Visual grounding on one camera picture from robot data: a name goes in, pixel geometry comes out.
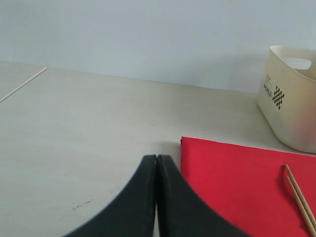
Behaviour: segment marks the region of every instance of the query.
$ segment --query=black rubber tip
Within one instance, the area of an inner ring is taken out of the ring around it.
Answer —
[[[144,156],[119,195],[98,215],[65,237],[152,237],[157,157]]]
[[[198,197],[170,156],[158,156],[157,167],[156,198],[161,237],[249,236]]]

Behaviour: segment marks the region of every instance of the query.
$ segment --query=wooden chopstick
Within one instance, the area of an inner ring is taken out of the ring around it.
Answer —
[[[306,212],[306,210],[305,210],[305,208],[304,208],[304,206],[303,206],[303,204],[302,204],[302,202],[300,200],[300,197],[298,196],[298,194],[297,194],[297,192],[296,192],[296,190],[295,190],[295,188],[294,188],[294,186],[293,186],[293,184],[291,182],[290,177],[287,176],[286,179],[287,179],[287,182],[288,182],[288,184],[289,184],[289,186],[290,186],[290,188],[292,190],[292,193],[294,195],[294,198],[295,198],[295,201],[296,201],[296,203],[298,205],[298,208],[301,211],[301,214],[302,214],[302,217],[303,217],[303,219],[305,221],[307,229],[309,230],[309,232],[310,232],[312,237],[316,237],[316,230],[313,227],[313,224],[312,224],[312,222],[311,222],[311,220],[310,220],[310,218],[309,218],[309,216],[308,216],[308,214],[307,214],[307,212]]]
[[[316,220],[315,220],[315,217],[314,217],[300,187],[298,186],[298,184],[294,178],[294,175],[293,175],[292,171],[290,170],[290,167],[287,164],[285,165],[285,169],[289,175],[289,176],[287,176],[287,181],[288,181],[289,186],[292,190],[292,193],[294,195],[296,203],[299,206],[299,209],[302,213],[302,216],[306,222],[306,225],[309,228],[311,235],[313,237],[316,237]]]

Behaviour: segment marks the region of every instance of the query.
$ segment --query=red cloth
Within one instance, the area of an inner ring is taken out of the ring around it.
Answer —
[[[255,237],[308,237],[287,163],[316,214],[316,157],[183,137],[181,173],[213,210]]]

